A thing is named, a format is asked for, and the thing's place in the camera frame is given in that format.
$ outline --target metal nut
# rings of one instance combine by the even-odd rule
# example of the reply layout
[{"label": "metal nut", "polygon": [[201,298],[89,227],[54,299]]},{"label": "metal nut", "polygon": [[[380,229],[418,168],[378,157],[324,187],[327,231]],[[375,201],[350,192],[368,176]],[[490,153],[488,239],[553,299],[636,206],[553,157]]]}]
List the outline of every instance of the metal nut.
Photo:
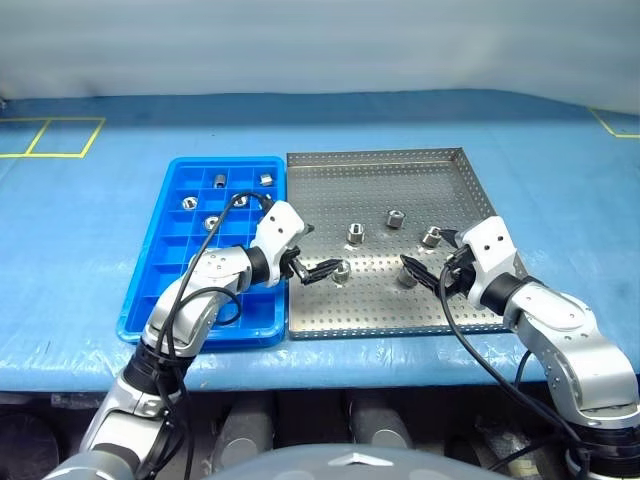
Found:
[{"label": "metal nut", "polygon": [[213,179],[213,188],[224,188],[226,184],[227,184],[227,176],[223,175],[222,173],[219,173]]},{"label": "metal nut", "polygon": [[186,197],[182,199],[182,208],[194,210],[198,206],[198,197]]},{"label": "metal nut", "polygon": [[389,210],[387,212],[387,227],[401,228],[406,215],[400,210]]},{"label": "metal nut", "polygon": [[440,229],[438,227],[429,227],[429,230],[422,237],[422,244],[427,248],[436,248],[440,240],[442,240]]},{"label": "metal nut", "polygon": [[240,197],[235,202],[233,202],[233,206],[237,208],[246,207],[249,203],[249,197],[246,195],[244,197]]},{"label": "metal nut", "polygon": [[347,230],[347,242],[358,244],[364,241],[364,225],[362,223],[352,223]]},{"label": "metal nut", "polygon": [[407,267],[402,267],[398,274],[398,282],[407,288],[413,288],[418,284],[418,281],[407,270]]},{"label": "metal nut", "polygon": [[263,187],[270,187],[273,185],[273,177],[269,173],[263,173],[260,175],[260,185]]},{"label": "metal nut", "polygon": [[331,278],[339,285],[344,285],[351,276],[351,264],[346,260],[342,260],[338,267],[331,274]]},{"label": "metal nut", "polygon": [[216,225],[216,223],[218,223],[219,217],[217,217],[216,215],[211,215],[210,217],[207,217],[204,219],[204,229],[207,232],[210,232],[211,230],[213,230],[213,227]]}]

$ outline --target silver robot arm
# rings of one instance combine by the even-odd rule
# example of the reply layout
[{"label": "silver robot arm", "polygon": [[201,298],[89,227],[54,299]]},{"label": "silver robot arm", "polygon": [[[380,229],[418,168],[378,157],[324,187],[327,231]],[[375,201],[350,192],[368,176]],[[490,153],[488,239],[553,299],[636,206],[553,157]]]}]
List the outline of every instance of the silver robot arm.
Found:
[{"label": "silver robot arm", "polygon": [[[310,231],[310,226],[288,203],[271,204],[249,249],[205,250],[181,300],[207,287],[224,288],[234,294],[255,283],[271,287],[282,275],[292,274],[291,261],[300,252],[296,244]],[[317,281],[330,274],[331,269],[325,268],[315,276],[313,271],[303,273]],[[166,337],[160,348],[156,347],[182,280],[180,277],[174,281],[158,299],[136,352],[96,412],[82,440],[81,453],[61,464],[47,479],[153,478],[162,467],[163,457],[171,443],[175,443],[176,426],[158,389],[162,386],[172,403],[179,400],[180,389],[173,370],[186,373],[218,311],[229,301],[228,295],[209,291],[184,304],[173,323],[176,358],[171,358]]]},{"label": "silver robot arm", "polygon": [[[467,298],[503,315],[544,368],[558,413],[589,445],[592,478],[640,478],[640,397],[633,367],[585,303],[515,276],[516,249],[504,221],[490,217],[456,235],[475,272]],[[575,459],[568,456],[577,471]]]}]

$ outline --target perforated metal tray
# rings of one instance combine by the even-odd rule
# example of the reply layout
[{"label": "perforated metal tray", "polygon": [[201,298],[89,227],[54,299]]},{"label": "perforated metal tray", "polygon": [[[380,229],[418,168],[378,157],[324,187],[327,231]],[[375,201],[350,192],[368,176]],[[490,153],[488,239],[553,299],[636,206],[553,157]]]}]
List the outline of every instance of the perforated metal tray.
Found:
[{"label": "perforated metal tray", "polygon": [[[344,258],[351,278],[307,287],[289,282],[292,338],[432,334],[448,331],[439,301],[425,288],[396,281],[400,254],[418,258],[438,275],[452,251],[446,242],[429,250],[425,230],[463,229],[496,212],[461,148],[348,153],[291,153],[287,156],[288,199],[316,230],[301,242],[301,261],[311,267]],[[400,230],[385,225],[387,212],[407,216]],[[346,241],[351,223],[365,224],[358,247]],[[518,275],[526,274],[516,259]],[[502,319],[451,299],[465,331],[501,331]]]}]

